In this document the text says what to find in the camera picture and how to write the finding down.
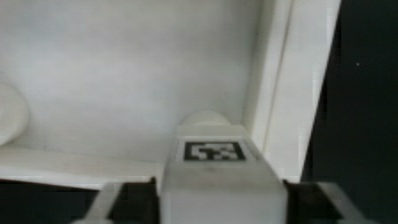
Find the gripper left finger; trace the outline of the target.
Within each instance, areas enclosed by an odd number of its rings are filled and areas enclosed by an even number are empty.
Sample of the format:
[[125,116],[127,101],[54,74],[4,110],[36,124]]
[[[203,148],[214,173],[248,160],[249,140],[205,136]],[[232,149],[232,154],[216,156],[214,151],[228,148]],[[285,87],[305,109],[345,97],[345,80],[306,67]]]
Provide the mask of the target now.
[[129,214],[129,203],[127,183],[107,183],[95,198],[86,216],[70,224],[130,224],[134,218]]

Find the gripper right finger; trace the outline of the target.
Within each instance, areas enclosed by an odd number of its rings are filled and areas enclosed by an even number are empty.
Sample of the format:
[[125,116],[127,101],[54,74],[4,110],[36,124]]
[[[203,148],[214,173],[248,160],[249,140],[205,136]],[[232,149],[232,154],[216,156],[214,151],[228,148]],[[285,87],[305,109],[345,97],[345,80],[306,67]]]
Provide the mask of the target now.
[[342,215],[338,224],[377,224],[377,222],[367,218],[338,184],[331,182],[319,182],[317,185]]

